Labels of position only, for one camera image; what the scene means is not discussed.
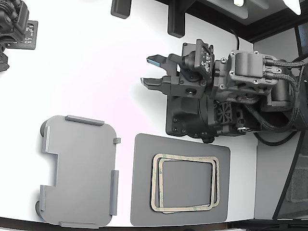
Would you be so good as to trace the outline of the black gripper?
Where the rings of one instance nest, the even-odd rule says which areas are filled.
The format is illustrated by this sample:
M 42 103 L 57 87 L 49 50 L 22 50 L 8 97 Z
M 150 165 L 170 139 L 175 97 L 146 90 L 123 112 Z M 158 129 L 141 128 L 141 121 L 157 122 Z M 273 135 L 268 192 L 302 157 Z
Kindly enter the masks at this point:
M 187 97 L 202 98 L 210 95 L 213 89 L 215 62 L 205 61 L 195 67 L 195 61 L 182 61 L 181 57 L 170 54 L 168 57 L 154 55 L 147 57 L 147 62 L 167 72 L 162 78 L 141 78 L 141 83 L 149 90 L 171 95 L 171 87 L 178 85 L 184 88 Z M 180 64 L 180 77 L 176 77 L 177 65 Z

